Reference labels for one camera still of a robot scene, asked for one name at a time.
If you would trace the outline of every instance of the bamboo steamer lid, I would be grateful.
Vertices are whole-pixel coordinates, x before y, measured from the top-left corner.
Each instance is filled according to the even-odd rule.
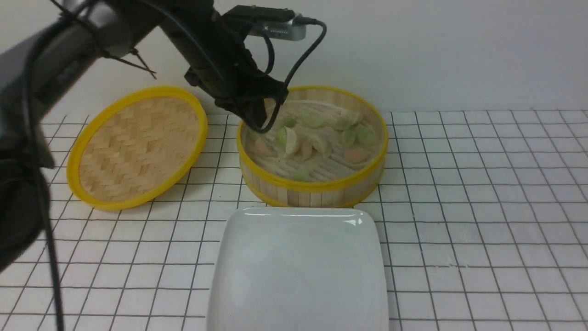
[[[190,170],[207,127],[202,106],[187,91],[156,87],[129,95],[82,131],[68,160],[68,184],[96,208],[138,206]]]

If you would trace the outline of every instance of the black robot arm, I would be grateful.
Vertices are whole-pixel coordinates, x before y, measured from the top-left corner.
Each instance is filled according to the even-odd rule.
[[[159,26],[187,60],[188,82],[264,133],[274,123],[295,71],[324,38],[326,25],[287,9],[237,6],[220,15],[213,0],[51,1],[62,10],[59,21],[0,55],[0,272],[44,229],[61,331],[50,199],[40,172],[54,166],[39,130],[46,113],[98,58],[131,64],[121,57],[138,55],[135,46]],[[269,39],[304,39],[306,25],[320,25],[323,31],[284,82],[274,80],[268,76],[273,67]],[[265,71],[245,48],[248,35],[266,39],[270,61]],[[263,103],[267,98],[276,101],[269,120]]]

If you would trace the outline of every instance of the white plate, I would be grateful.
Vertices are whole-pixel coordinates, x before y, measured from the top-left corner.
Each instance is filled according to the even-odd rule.
[[[368,214],[238,210],[220,246],[208,331],[388,331],[382,251]]]

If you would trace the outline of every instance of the white wall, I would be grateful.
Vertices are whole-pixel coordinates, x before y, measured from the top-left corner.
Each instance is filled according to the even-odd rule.
[[[587,0],[219,1],[221,12],[256,4],[324,20],[329,33],[293,85],[345,88],[382,111],[588,108]],[[55,15],[48,0],[2,0],[0,51]],[[318,34],[310,29],[305,41],[275,42],[274,77],[283,79]],[[262,40],[248,45],[264,65]],[[160,30],[138,48],[158,81],[100,60],[56,112],[97,112],[140,88],[187,86],[187,65]]]

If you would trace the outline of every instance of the grid paper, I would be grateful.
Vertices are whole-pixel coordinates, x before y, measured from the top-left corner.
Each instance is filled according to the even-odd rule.
[[[43,124],[67,330],[204,331],[226,219],[265,206],[244,185],[238,118],[209,115],[188,176],[118,213],[72,196],[89,118]],[[588,330],[588,112],[385,114],[376,221],[390,330]],[[0,274],[0,329],[54,330],[44,238]]]

